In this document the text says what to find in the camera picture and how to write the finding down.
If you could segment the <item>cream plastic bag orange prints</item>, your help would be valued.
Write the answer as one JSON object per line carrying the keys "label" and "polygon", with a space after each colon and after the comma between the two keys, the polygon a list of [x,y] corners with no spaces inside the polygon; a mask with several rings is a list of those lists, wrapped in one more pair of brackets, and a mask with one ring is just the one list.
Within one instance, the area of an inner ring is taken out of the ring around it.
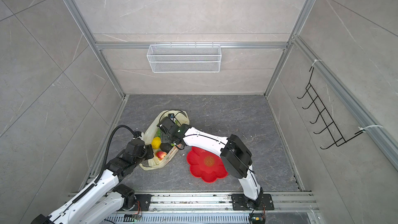
{"label": "cream plastic bag orange prints", "polygon": [[[161,130],[157,127],[157,125],[160,123],[160,121],[164,118],[167,117],[168,114],[175,114],[175,120],[174,122],[181,126],[182,124],[190,124],[190,120],[188,117],[188,113],[186,111],[182,110],[166,110],[162,111],[152,122],[152,124],[149,126],[149,128],[146,130],[146,132],[143,134],[143,140],[146,145],[151,144],[153,138],[155,137],[160,137],[161,138],[161,143],[171,143],[168,139],[168,137],[161,132]],[[159,160],[156,157],[156,153],[158,151],[162,151],[161,149],[154,150],[154,158],[148,160],[148,165],[144,166],[142,163],[140,164],[140,167],[144,171],[152,171],[156,169],[161,169],[165,167],[172,159],[173,157],[178,153],[179,149],[174,147],[163,160]]]}

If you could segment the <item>red flower-shaped plate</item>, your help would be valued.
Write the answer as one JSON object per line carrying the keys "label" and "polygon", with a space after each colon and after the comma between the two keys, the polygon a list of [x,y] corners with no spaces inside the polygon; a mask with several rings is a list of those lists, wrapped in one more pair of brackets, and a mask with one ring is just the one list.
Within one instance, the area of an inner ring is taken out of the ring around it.
{"label": "red flower-shaped plate", "polygon": [[187,162],[191,175],[205,183],[211,184],[229,175],[222,160],[204,149],[192,147],[187,155]]}

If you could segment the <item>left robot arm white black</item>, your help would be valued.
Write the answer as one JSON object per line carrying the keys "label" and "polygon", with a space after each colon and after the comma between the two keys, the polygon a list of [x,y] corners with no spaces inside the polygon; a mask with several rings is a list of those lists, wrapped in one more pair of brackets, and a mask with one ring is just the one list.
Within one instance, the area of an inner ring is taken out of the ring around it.
{"label": "left robot arm white black", "polygon": [[154,157],[152,146],[140,138],[128,142],[99,175],[67,203],[48,216],[38,215],[33,224],[99,224],[113,212],[138,207],[135,191],[121,181],[136,166]]}

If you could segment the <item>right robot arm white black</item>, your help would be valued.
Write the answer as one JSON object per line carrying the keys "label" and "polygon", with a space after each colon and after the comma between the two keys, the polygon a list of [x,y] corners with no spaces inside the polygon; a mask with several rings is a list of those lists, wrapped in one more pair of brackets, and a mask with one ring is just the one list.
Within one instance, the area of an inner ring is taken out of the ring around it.
{"label": "right robot arm white black", "polygon": [[221,137],[202,132],[188,124],[177,124],[164,117],[158,127],[175,145],[197,147],[217,155],[226,171],[242,186],[246,204],[251,209],[262,205],[263,189],[252,166],[252,153],[236,135]]}

